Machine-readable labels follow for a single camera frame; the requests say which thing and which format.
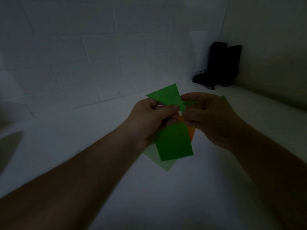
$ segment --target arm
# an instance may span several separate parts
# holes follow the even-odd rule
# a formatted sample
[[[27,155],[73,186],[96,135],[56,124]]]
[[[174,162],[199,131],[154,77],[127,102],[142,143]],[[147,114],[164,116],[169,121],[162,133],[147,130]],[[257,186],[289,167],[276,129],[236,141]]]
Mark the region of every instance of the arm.
[[[222,98],[188,93],[199,103],[182,114],[214,144],[229,150],[287,229],[307,229],[307,164],[244,122]]]
[[[139,101],[127,120],[67,162],[0,200],[1,229],[83,229],[178,106]]]

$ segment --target green paper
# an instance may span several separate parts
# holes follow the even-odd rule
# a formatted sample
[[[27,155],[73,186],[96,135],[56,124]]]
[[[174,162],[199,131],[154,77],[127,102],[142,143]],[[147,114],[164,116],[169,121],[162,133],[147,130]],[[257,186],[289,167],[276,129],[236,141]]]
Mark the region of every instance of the green paper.
[[[183,102],[185,106],[190,106],[190,105],[193,105],[194,103],[198,103],[198,101],[184,101]]]
[[[154,142],[144,150],[143,154],[162,169],[164,169],[166,172],[169,171],[170,168],[176,163],[175,159],[169,161],[161,161],[157,146]]]
[[[181,111],[185,110],[185,106],[181,100],[176,84],[159,89],[146,96],[156,101],[159,101],[165,105],[175,105],[175,104],[179,105]]]
[[[193,155],[188,128],[180,122],[157,132],[155,142],[161,161]]]

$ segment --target plain wall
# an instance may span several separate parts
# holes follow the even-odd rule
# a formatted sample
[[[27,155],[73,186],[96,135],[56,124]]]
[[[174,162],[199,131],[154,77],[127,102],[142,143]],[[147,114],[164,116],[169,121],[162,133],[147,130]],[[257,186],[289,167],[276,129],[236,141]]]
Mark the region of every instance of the plain wall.
[[[307,0],[230,0],[220,41],[243,46],[236,84],[307,110]]]
[[[0,123],[190,80],[228,0],[0,0]]]

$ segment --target orange sticky note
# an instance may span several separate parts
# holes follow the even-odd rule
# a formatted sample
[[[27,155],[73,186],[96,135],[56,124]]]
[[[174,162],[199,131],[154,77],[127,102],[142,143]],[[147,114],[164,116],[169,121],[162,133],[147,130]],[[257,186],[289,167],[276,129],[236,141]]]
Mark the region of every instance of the orange sticky note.
[[[179,122],[184,122],[184,119],[181,115],[178,116],[178,120]],[[190,140],[192,142],[193,136],[194,136],[194,132],[195,132],[195,127],[189,127],[188,126],[188,131],[189,131],[189,136],[190,136]]]

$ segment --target white table surface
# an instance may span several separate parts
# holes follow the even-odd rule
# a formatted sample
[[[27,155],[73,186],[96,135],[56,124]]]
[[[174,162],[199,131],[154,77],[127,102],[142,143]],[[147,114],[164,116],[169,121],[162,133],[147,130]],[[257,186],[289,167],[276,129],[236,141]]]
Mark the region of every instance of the white table surface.
[[[178,89],[225,95],[244,120],[307,161],[305,112],[236,86],[208,90],[186,82]],[[0,197],[112,131],[149,92],[1,128],[0,139],[16,132],[22,137],[2,165]],[[192,146],[194,156],[180,159],[169,172],[141,155],[90,229],[280,229],[234,156],[198,130]]]

